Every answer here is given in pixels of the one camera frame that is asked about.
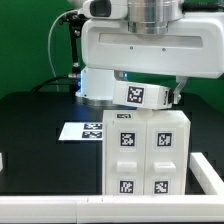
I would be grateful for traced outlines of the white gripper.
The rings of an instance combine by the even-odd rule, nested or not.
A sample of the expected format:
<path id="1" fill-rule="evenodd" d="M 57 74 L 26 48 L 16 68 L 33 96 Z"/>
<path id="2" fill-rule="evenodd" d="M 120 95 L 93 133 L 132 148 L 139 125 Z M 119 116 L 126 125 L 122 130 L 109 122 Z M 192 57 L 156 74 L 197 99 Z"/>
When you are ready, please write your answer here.
<path id="1" fill-rule="evenodd" d="M 187 77 L 224 74 L 224 10 L 184 0 L 87 0 L 82 56 L 91 68 L 173 75 L 178 104 Z"/>

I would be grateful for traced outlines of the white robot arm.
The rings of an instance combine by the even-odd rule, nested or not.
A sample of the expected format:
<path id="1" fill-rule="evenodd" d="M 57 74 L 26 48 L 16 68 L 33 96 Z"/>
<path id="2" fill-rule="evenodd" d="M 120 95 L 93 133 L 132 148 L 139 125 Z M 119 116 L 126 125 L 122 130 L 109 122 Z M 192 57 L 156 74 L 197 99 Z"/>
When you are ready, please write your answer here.
<path id="1" fill-rule="evenodd" d="M 84 19 L 81 95 L 112 98 L 125 72 L 190 77 L 224 74 L 224 3 L 187 0 L 67 0 Z"/>

